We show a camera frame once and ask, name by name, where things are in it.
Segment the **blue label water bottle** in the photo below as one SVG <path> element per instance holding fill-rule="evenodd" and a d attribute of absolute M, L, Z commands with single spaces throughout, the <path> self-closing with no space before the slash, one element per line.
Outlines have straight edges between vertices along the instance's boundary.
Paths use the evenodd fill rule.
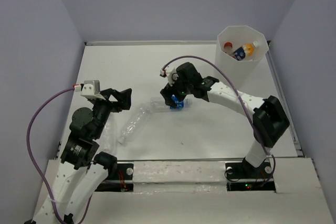
<path fill-rule="evenodd" d="M 185 98 L 183 101 L 179 101 L 174 95 L 172 96 L 173 101 L 176 104 L 176 108 L 168 106 L 165 104 L 163 98 L 152 98 L 150 101 L 150 108 L 152 112 L 177 112 L 182 111 L 187 108 L 190 108 L 193 104 L 193 100 L 189 98 Z"/>

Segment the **clear bottle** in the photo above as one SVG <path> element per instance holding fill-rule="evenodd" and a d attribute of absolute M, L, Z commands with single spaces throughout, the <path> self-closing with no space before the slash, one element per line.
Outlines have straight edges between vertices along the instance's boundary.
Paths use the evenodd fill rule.
<path fill-rule="evenodd" d="M 132 116 L 125 122 L 120 130 L 118 143 L 126 146 L 136 139 L 151 115 L 148 103 L 142 103 L 135 108 Z"/>

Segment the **orange juice bottle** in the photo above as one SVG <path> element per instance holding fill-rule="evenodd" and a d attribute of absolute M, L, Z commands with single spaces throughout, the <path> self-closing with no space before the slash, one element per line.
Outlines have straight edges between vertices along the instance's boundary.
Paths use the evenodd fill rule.
<path fill-rule="evenodd" d="M 250 57 L 258 47 L 259 47 L 258 41 L 243 44 L 233 52 L 232 58 L 234 58 L 237 61 L 245 60 L 246 58 Z"/>

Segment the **red cap small bottle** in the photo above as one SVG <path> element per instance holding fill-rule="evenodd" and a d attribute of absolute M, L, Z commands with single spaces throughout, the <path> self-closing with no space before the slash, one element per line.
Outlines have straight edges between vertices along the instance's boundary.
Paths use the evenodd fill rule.
<path fill-rule="evenodd" d="M 223 52 L 229 55 L 230 57 L 233 56 L 233 44 L 231 42 L 226 42 L 223 46 Z"/>

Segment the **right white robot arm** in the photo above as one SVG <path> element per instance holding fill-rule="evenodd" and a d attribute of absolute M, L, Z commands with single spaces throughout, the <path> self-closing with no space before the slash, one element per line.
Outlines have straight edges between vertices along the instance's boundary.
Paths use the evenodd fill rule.
<path fill-rule="evenodd" d="M 187 95 L 193 95 L 246 117 L 254 141 L 240 163 L 227 164 L 225 174 L 230 182 L 255 179 L 264 169 L 271 149 L 290 125 L 279 99 L 273 95 L 268 98 L 254 97 L 229 87 L 214 77 L 202 77 L 190 62 L 171 70 L 161 69 L 160 76 L 167 78 L 167 84 L 160 94 L 170 107 L 177 107 L 175 100 L 183 101 Z"/>

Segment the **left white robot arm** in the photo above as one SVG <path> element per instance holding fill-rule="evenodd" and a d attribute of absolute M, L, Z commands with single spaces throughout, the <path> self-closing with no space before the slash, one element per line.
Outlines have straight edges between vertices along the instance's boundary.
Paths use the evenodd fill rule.
<path fill-rule="evenodd" d="M 60 157 L 58 171 L 50 184 L 38 166 L 31 149 L 30 133 L 37 115 L 53 99 L 67 92 L 80 92 L 93 107 L 79 108 L 72 115 L 70 134 Z M 26 133 L 28 155 L 42 178 L 47 196 L 39 211 L 28 223 L 83 223 L 93 193 L 106 179 L 115 176 L 117 158 L 98 152 L 100 138 L 111 113 L 129 110 L 132 89 L 100 90 L 92 83 L 75 84 L 45 101 L 29 122 Z"/>

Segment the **white octagonal plastic bin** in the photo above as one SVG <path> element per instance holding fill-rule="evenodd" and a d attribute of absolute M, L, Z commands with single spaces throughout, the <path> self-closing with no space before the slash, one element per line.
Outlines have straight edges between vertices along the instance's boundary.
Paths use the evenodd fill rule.
<path fill-rule="evenodd" d="M 228 26 L 217 36 L 215 66 L 241 89 L 268 50 L 263 33 L 249 26 Z"/>

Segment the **crumpled clear plastic bag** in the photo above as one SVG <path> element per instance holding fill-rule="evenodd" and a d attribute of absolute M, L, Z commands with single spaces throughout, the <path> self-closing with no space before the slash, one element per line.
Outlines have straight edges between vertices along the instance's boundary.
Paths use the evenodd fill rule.
<path fill-rule="evenodd" d="M 112 124 L 106 126 L 102 132 L 100 138 L 100 149 L 110 155 L 116 155 L 117 153 L 117 130 Z"/>

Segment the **metal rail front edge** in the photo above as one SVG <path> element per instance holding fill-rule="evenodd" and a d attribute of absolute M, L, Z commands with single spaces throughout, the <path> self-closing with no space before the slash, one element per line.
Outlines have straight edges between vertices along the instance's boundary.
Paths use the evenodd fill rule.
<path fill-rule="evenodd" d="M 174 159 L 118 159 L 118 162 L 126 162 L 126 163 L 130 163 L 130 162 L 141 162 L 141 161 L 144 161 L 144 162 L 187 162 L 187 161 L 190 161 L 190 162 L 199 162 L 199 161 L 224 161 L 224 162 L 233 162 L 233 161 L 242 161 L 243 158 L 190 158 L 190 159 L 187 159 L 187 158 L 182 158 L 182 159 L 177 159 L 177 158 L 174 158 Z"/>

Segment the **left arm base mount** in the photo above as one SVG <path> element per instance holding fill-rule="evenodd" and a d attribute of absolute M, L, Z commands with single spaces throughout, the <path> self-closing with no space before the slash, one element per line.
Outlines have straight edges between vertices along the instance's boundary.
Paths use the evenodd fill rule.
<path fill-rule="evenodd" d="M 95 192 L 128 193 L 133 192 L 133 163 L 119 163 L 113 174 L 100 183 Z"/>

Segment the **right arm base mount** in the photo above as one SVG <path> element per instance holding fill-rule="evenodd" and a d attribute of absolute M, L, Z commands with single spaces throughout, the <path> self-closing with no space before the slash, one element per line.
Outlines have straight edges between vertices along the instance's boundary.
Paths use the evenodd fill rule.
<path fill-rule="evenodd" d="M 276 191 L 269 161 L 263 162 L 259 168 L 249 167 L 249 164 L 245 167 L 242 162 L 228 162 L 225 163 L 224 176 L 229 192 Z"/>

